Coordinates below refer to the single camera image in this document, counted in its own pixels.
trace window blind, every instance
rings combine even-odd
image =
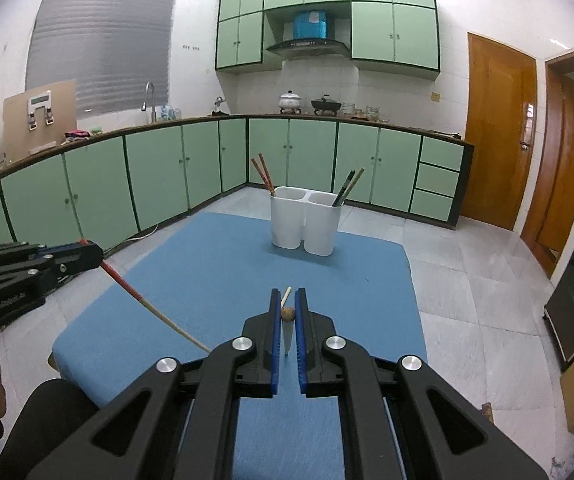
[[[173,8],[174,0],[42,0],[25,88],[75,79],[79,118],[140,108],[147,81],[157,104],[168,102]]]

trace blue mat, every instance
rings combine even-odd
[[[291,285],[305,287],[309,308],[331,316],[338,334],[372,355],[427,359],[407,256],[385,240],[338,233],[331,256],[320,257],[274,247],[268,221],[202,213],[126,278],[210,348],[266,311],[273,287]],[[62,375],[99,405],[163,356],[205,357],[118,285],[67,327],[53,352]],[[281,358],[278,395],[241,399],[234,478],[344,478],[337,413],[336,399],[299,394],[294,339],[288,358]]]

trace wooden chopstick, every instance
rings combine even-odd
[[[349,186],[349,183],[352,182],[352,179],[353,179],[353,176],[355,175],[355,173],[356,173],[355,170],[352,170],[349,172],[349,175],[347,175],[347,179],[345,180],[343,187],[340,188],[340,191],[336,195],[336,198],[334,198],[334,203],[331,205],[332,207],[336,207],[336,206],[340,205],[340,199],[344,195],[345,191],[347,190],[347,186]]]
[[[252,157],[251,159],[252,164],[254,165],[254,168],[256,168],[256,171],[258,172],[258,174],[260,175],[260,178],[262,179],[263,183],[265,184],[265,187],[267,188],[267,190],[269,191],[269,193],[272,196],[275,196],[273,193],[272,188],[269,186],[269,182],[267,182],[267,178],[265,177],[265,174],[261,171],[260,166],[258,165],[258,163],[256,162],[256,159]]]
[[[273,186],[272,177],[269,175],[269,170],[267,169],[267,165],[265,164],[265,158],[263,157],[262,153],[258,153],[258,158],[260,159],[260,163],[263,165],[263,170],[265,170],[265,176],[267,177],[267,182],[269,183],[269,191],[274,194],[276,188]]]
[[[363,173],[365,173],[365,168],[361,168],[360,170],[358,170],[358,173],[356,173],[356,176],[353,178],[352,183],[349,185],[349,187],[347,188],[347,191],[345,192],[343,197],[340,199],[341,205],[347,199],[349,194],[352,192],[353,186],[356,185],[356,183],[358,182],[358,179],[362,176]]]

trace gray floor tile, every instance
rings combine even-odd
[[[467,274],[413,259],[409,264],[421,312],[470,323],[478,322]]]
[[[496,410],[553,405],[552,384],[538,336],[481,326],[488,401]]]
[[[405,231],[403,247],[407,256],[415,260],[465,270],[461,248],[455,239]]]
[[[430,367],[480,409],[487,402],[480,327],[424,312],[420,320]]]
[[[534,298],[528,286],[472,275],[470,286],[481,325],[539,335],[534,322]]]

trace red-tipped chopstick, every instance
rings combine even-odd
[[[263,169],[265,170],[265,176],[267,177],[267,183],[269,184],[269,191],[274,194],[276,188],[273,186],[272,177],[269,175],[269,170],[267,169],[267,165],[265,164],[265,158],[263,157],[262,153],[258,153],[258,158],[260,159],[260,163],[263,165]]]
[[[265,187],[267,188],[267,190],[269,191],[269,193],[274,196],[273,193],[273,188],[269,185],[269,182],[267,182],[267,178],[265,176],[265,174],[262,172],[262,170],[260,169],[260,166],[258,165],[258,163],[256,162],[256,159],[252,157],[251,159],[252,164],[254,165],[254,168],[256,168],[256,171],[258,172],[258,174],[260,175],[260,178],[262,179],[263,183],[265,184]]]

